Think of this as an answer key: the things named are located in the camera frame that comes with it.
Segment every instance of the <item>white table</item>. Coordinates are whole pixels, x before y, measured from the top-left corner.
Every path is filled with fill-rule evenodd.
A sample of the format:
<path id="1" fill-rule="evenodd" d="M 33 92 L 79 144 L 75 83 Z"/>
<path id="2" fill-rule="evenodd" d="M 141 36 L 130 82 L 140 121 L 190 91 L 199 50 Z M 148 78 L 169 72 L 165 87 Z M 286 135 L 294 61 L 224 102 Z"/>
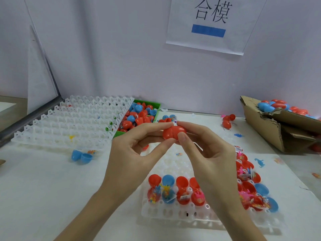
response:
<path id="1" fill-rule="evenodd" d="M 165 114 L 172 113 L 160 112 L 158 119 Z M 286 224 L 280 235 L 267 235 L 268 240 L 321 237 L 321 202 L 287 165 L 273 160 L 278 155 L 243 119 L 236 119 L 238 126 L 226 132 L 219 117 L 175 114 L 179 120 L 206 125 L 226 141 L 241 146 L 249 159 L 264 159 L 263 168 L 251 162 L 278 202 Z M 245 137 L 235 137 L 235 133 Z M 71 150 L 16 146 L 12 142 L 2 147 L 0 158 L 7 162 L 0 167 L 0 239 L 53 240 L 99 188 L 109 152 L 110 148 L 82 166 L 69 160 Z M 230 240 L 223 230 L 143 218 L 140 194 L 139 188 L 110 217 L 95 240 Z"/>

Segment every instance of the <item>white paper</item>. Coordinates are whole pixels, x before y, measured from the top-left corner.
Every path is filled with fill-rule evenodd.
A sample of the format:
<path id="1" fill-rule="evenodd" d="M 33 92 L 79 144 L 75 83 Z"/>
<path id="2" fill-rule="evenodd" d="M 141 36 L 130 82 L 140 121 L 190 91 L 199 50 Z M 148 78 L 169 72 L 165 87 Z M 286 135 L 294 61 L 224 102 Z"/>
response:
<path id="1" fill-rule="evenodd" d="M 243 55 L 266 0 L 172 0 L 166 43 Z"/>

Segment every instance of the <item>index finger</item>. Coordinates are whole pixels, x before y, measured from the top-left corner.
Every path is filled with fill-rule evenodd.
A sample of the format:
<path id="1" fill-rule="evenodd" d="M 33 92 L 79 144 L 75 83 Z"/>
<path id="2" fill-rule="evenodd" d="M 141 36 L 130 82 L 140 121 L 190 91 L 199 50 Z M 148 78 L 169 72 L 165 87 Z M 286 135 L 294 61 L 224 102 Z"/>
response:
<path id="1" fill-rule="evenodd" d="M 182 121 L 177 121 L 177 125 L 184 127 L 188 133 L 198 135 L 199 138 L 208 145 L 223 144 L 225 142 L 221 137 L 219 137 L 206 126 Z"/>
<path id="2" fill-rule="evenodd" d="M 157 132 L 160 130 L 168 129 L 174 124 L 172 122 L 168 123 L 142 123 L 141 125 L 129 130 L 126 134 L 131 142 L 139 141 L 145 138 L 148 134 Z"/>

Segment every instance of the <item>egg tray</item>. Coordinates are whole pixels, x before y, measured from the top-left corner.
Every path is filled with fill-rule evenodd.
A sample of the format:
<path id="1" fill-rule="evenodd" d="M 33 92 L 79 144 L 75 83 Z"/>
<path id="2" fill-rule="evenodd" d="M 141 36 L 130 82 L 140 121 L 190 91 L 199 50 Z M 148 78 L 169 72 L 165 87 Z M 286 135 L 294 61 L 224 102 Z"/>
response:
<path id="1" fill-rule="evenodd" d="M 155 147 L 155 144 L 150 145 L 149 152 Z M 152 174 L 158 174 L 163 178 L 164 175 L 170 174 L 175 178 L 175 183 L 172 189 L 176 189 L 176 178 L 184 176 L 188 180 L 194 177 L 194 172 L 190 160 L 186 154 L 177 156 L 176 154 L 183 152 L 181 146 L 173 145 L 167 153 L 158 161 L 155 167 L 151 170 L 148 177 Z M 195 206 L 191 201 L 187 205 L 181 205 L 175 198 L 174 203 L 164 203 L 162 198 L 156 203 L 149 202 L 147 192 L 150 189 L 148 177 L 142 184 L 142 216 L 146 218 L 177 220 L 177 221 L 202 221 L 202 222 L 216 222 L 223 227 L 215 212 L 211 209 L 209 204 L 205 202 L 203 206 Z M 281 230 L 284 226 L 283 215 L 278 211 L 271 213 L 269 210 L 256 211 L 254 208 L 248 208 L 249 213 L 254 224 L 258 227 L 266 228 L 269 233 L 273 234 L 275 229 Z"/>
<path id="2" fill-rule="evenodd" d="M 36 146 L 103 150 L 134 101 L 133 97 L 70 96 L 41 120 L 14 133 L 13 142 Z"/>

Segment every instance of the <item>cardboard box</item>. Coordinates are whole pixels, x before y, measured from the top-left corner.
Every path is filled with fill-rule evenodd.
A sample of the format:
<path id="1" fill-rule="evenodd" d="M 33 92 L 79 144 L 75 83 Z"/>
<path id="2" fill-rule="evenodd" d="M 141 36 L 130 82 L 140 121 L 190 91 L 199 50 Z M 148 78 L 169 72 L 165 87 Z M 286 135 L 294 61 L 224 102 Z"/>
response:
<path id="1" fill-rule="evenodd" d="M 321 133 L 321 121 L 283 109 L 276 109 L 272 113 L 262 112 L 256 107 L 261 101 L 246 96 L 241 96 L 240 100 L 243 105 L 246 121 L 265 140 L 282 152 L 300 152 L 316 142 L 313 135 L 303 129 L 310 129 L 312 132 L 319 131 Z M 310 124 L 311 121 L 316 121 L 313 122 L 313 125 L 318 126 L 314 128 L 307 125 Z M 299 125 L 300 129 L 291 126 L 289 123 L 295 126 Z"/>

